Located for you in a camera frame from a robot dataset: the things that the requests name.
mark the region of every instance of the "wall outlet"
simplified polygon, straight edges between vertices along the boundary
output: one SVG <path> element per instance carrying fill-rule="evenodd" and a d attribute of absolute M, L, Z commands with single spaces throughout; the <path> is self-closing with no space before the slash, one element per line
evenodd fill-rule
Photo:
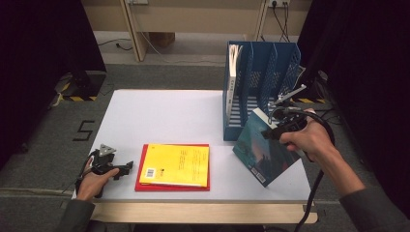
<path fill-rule="evenodd" d="M 277 8 L 283 8 L 283 3 L 287 3 L 287 6 L 289 7 L 290 0 L 275 0 L 277 2 Z M 272 7 L 272 3 L 274 0 L 269 0 L 269 7 Z"/>
<path fill-rule="evenodd" d="M 148 0 L 134 0 L 133 3 L 136 5 L 148 5 Z"/>

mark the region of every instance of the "black curtain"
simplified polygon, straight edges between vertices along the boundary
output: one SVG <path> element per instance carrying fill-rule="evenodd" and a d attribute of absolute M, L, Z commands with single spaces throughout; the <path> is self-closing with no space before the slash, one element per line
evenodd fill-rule
<path fill-rule="evenodd" d="M 65 73 L 105 71 L 79 0 L 0 2 L 0 168 L 26 142 Z"/>
<path fill-rule="evenodd" d="M 313 0 L 313 4 L 329 3 Z M 320 34 L 325 36 L 305 48 L 311 41 L 309 29 L 316 27 L 307 21 L 298 43 L 303 44 L 302 57 L 307 65 L 313 64 L 313 73 L 326 71 L 329 89 L 362 159 L 410 218 L 410 127 L 405 113 L 410 85 L 410 3 L 337 0 L 335 6 L 325 16 L 314 9 L 309 12 L 326 22 Z M 331 20 L 334 15 L 342 15 L 343 20 Z"/>

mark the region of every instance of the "sleeve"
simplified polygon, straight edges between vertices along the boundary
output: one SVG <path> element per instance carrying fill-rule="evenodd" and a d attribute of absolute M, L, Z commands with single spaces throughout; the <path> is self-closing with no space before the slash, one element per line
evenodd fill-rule
<path fill-rule="evenodd" d="M 410 221 L 380 188 L 365 188 L 340 198 L 361 232 L 410 231 Z"/>
<path fill-rule="evenodd" d="M 71 200 L 55 232 L 86 231 L 94 208 L 95 205 L 90 202 L 76 199 Z"/>

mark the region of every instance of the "white table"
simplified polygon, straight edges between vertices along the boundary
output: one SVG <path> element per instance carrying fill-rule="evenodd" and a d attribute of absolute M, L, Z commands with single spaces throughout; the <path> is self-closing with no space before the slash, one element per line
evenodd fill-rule
<path fill-rule="evenodd" d="M 266 188 L 222 139 L 222 91 L 117 90 L 93 149 L 117 149 L 114 164 L 131 160 L 129 176 L 110 181 L 96 200 L 93 219 L 106 222 L 296 223 L 308 200 L 308 178 L 299 160 Z M 134 191 L 145 143 L 210 144 L 210 191 Z M 310 213 L 307 223 L 317 221 Z"/>

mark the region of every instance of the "metal bracket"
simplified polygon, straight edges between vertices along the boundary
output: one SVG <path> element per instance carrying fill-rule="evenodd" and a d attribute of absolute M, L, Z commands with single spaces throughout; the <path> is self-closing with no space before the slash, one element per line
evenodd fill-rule
<path fill-rule="evenodd" d="M 301 92 L 302 90 L 306 89 L 307 86 L 302 84 L 301 87 L 297 90 L 294 90 L 288 94 L 286 94 L 285 96 L 281 96 L 277 101 L 273 102 L 273 103 L 269 103 L 269 106 L 274 107 L 275 105 L 284 102 L 287 99 L 290 99 L 292 96 L 294 96 L 295 94 Z"/>
<path fill-rule="evenodd" d="M 100 145 L 100 153 L 99 156 L 100 157 L 104 157 L 106 155 L 112 154 L 114 152 L 116 152 L 117 150 L 115 150 L 114 148 L 108 147 L 104 144 Z"/>

